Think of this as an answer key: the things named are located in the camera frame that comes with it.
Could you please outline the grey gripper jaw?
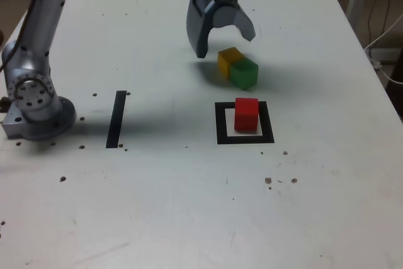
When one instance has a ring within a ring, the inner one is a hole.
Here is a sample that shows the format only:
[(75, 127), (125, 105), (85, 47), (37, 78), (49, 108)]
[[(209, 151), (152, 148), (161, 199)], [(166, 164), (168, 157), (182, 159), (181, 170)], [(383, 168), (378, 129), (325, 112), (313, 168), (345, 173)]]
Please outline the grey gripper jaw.
[(205, 58), (208, 52), (208, 36), (213, 28), (213, 16), (217, 10), (215, 0), (190, 0), (186, 16), (188, 41), (196, 56)]
[(213, 15), (213, 28), (235, 26), (241, 36), (251, 42), (256, 36), (254, 25), (238, 2), (221, 6)]

